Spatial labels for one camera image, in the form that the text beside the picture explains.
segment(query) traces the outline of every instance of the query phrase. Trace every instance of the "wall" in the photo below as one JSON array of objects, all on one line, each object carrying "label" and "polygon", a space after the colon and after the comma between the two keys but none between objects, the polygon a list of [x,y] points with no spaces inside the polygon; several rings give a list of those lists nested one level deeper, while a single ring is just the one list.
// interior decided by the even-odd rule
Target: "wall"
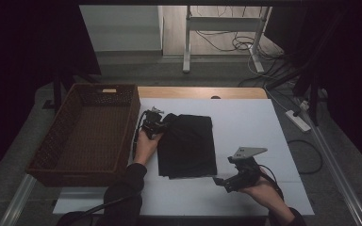
[{"label": "wall", "polygon": [[80,6],[95,52],[162,49],[162,6]]}]

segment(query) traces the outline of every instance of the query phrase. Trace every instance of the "wicker basket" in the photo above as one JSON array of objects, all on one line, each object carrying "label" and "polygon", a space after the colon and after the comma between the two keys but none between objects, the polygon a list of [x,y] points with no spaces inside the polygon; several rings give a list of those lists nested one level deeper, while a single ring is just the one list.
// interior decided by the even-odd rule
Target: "wicker basket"
[{"label": "wicker basket", "polygon": [[73,85],[25,171],[45,186],[110,186],[125,172],[139,112],[136,85]]}]

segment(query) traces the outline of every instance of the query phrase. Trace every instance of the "white table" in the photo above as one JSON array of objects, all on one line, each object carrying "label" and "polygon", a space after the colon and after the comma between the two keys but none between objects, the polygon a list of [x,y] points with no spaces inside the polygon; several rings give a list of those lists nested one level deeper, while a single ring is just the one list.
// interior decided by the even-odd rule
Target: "white table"
[{"label": "white table", "polygon": [[[155,106],[165,114],[210,116],[219,177],[237,174],[228,156],[239,146],[264,147],[268,151],[255,156],[257,163],[269,167],[284,192],[287,205],[302,215],[314,215],[304,186],[288,149],[271,100],[157,99],[141,98],[140,112]],[[142,192],[142,216],[156,217],[259,217],[267,216],[248,195],[227,193],[211,178],[169,180],[158,176],[157,156],[147,165]],[[54,214],[90,209],[103,202],[105,187],[64,187]]]}]

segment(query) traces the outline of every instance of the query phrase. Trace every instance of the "white power strip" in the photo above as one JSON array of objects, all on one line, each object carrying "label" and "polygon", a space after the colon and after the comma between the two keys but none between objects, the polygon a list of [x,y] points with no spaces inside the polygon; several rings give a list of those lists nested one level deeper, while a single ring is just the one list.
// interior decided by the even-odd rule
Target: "white power strip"
[{"label": "white power strip", "polygon": [[306,133],[311,130],[310,126],[308,126],[308,124],[306,124],[300,116],[293,116],[292,110],[287,111],[285,114],[296,126],[299,127],[299,129],[302,130],[302,132]]}]

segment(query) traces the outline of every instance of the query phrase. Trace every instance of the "gray floor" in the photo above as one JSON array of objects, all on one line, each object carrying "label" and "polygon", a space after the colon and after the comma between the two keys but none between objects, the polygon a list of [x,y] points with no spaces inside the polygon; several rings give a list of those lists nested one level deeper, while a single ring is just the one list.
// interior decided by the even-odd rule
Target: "gray floor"
[{"label": "gray floor", "polygon": [[[236,87],[245,78],[253,77],[245,57],[194,58],[189,74],[182,73],[181,58],[160,56],[127,56],[117,58],[111,54],[98,54],[103,76],[95,76],[102,83],[136,83],[139,86]],[[268,69],[270,62],[264,62]],[[245,87],[261,86],[259,82],[246,82]],[[290,95],[291,84],[277,90]],[[0,220],[12,199],[29,159],[53,120],[54,112],[42,109],[45,100],[52,99],[52,86],[42,87],[36,93],[36,104],[19,136],[0,163]],[[284,95],[272,91],[284,107],[296,109]],[[304,139],[315,143],[312,135],[303,134],[284,115],[284,109],[274,103],[286,140]],[[362,202],[362,155],[330,119],[326,104],[319,107],[320,129],[332,147],[338,163]],[[312,170],[319,158],[303,143],[290,144],[298,170]],[[308,225],[356,225],[343,196],[337,189],[328,167],[312,175],[302,175],[304,187],[315,216],[306,217]],[[52,215],[59,189],[36,183],[17,225],[55,225],[58,216]]]}]

